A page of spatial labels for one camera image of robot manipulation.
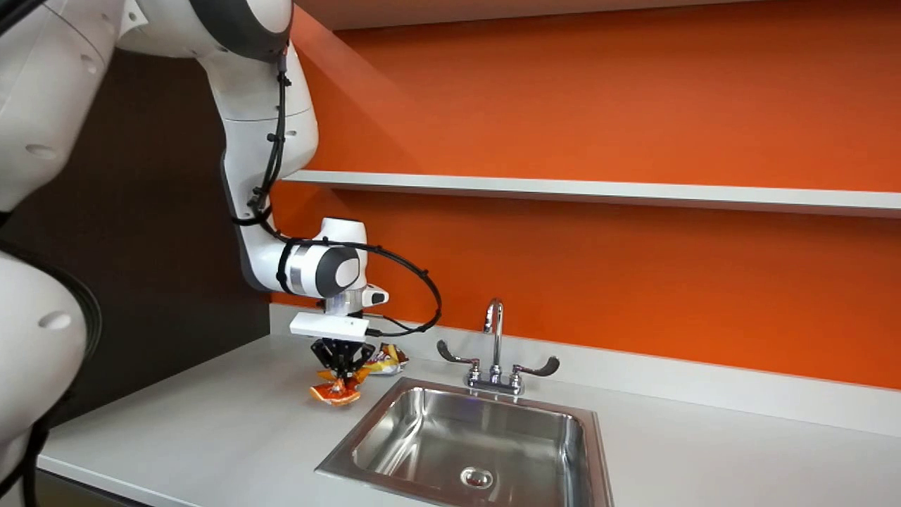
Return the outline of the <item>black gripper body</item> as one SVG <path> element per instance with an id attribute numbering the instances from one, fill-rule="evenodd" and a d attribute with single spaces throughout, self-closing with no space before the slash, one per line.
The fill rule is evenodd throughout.
<path id="1" fill-rule="evenodd" d="M 324 363 L 338 372 L 350 372 L 354 363 L 365 363 L 375 355 L 371 343 L 361 340 L 331 340 L 331 337 L 317 337 L 309 343 L 309 353 Z"/>

